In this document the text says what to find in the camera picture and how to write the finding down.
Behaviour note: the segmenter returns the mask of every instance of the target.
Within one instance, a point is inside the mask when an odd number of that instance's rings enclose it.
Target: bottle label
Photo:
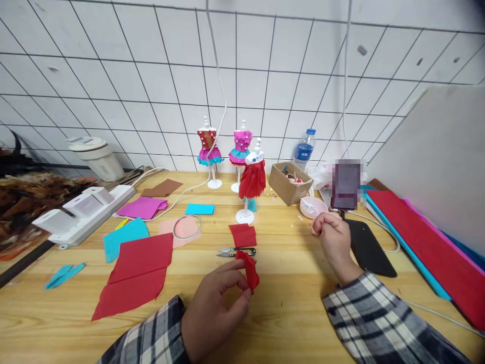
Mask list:
[[[313,147],[310,144],[300,143],[295,150],[295,158],[301,161],[309,161]]]

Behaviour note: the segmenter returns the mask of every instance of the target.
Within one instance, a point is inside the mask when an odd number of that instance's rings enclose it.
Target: cardboard box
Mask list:
[[[296,175],[304,183],[292,184],[283,172],[285,167],[288,173]],[[275,163],[271,167],[269,185],[287,206],[299,203],[300,199],[308,194],[312,183],[313,179],[292,162]]]

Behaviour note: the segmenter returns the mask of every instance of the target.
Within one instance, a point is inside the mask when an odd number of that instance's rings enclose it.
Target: small bowl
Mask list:
[[[328,206],[316,197],[307,196],[300,200],[300,210],[304,217],[315,219],[322,212],[328,212]]]

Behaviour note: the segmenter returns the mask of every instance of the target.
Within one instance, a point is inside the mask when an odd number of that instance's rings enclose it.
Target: thread snips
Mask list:
[[[255,256],[256,255],[256,249],[255,248],[225,248],[225,249],[219,249],[218,251],[221,252],[221,254],[217,254],[217,256],[221,256],[223,258],[234,258],[236,257],[235,253],[230,253],[231,251],[237,251],[237,250],[249,250],[249,255],[250,256]]]

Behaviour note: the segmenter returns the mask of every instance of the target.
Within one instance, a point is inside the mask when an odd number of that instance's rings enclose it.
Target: plaid shirt sleeve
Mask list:
[[[189,363],[180,331],[184,312],[182,300],[175,296],[116,340],[98,364]]]
[[[470,362],[372,273],[324,297],[323,304],[357,363]]]

